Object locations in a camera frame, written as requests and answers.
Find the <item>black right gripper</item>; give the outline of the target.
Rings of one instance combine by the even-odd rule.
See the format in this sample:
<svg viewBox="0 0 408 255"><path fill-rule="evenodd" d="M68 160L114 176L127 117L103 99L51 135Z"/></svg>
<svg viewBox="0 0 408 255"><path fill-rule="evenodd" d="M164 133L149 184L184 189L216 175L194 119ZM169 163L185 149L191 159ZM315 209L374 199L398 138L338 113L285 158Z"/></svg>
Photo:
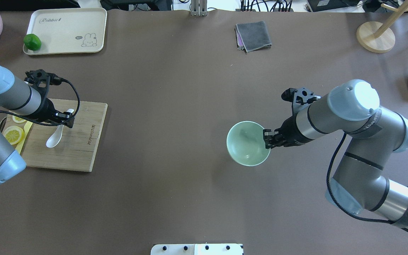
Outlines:
<svg viewBox="0 0 408 255"><path fill-rule="evenodd" d="M286 119L278 129L263 129L263 136L268 137L268 140L264 140L266 149L301 146L312 141L299 131L296 116Z"/></svg>

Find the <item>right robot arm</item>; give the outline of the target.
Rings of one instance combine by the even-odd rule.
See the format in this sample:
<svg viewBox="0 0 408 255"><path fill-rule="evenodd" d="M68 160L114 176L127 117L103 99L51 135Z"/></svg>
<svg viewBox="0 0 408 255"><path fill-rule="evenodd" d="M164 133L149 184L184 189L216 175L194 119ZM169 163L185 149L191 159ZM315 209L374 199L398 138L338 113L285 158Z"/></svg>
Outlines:
<svg viewBox="0 0 408 255"><path fill-rule="evenodd" d="M381 106L377 91L361 79L323 97L288 89L282 99L293 104L293 114L280 128L263 130L266 149L301 146L343 131L327 170L330 200L353 219L408 232L408 186L382 175L390 156L408 149L408 119Z"/></svg>

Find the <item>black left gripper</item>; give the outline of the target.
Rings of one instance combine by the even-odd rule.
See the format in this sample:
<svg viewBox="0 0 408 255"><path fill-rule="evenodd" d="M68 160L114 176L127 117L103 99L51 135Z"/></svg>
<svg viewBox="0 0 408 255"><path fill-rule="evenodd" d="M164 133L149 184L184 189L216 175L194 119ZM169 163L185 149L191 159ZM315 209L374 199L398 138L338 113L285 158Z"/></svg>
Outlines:
<svg viewBox="0 0 408 255"><path fill-rule="evenodd" d="M61 124L72 129L74 126L74 113L60 112L55 109L51 100L46 98L38 113L38 122L47 124Z"/></svg>

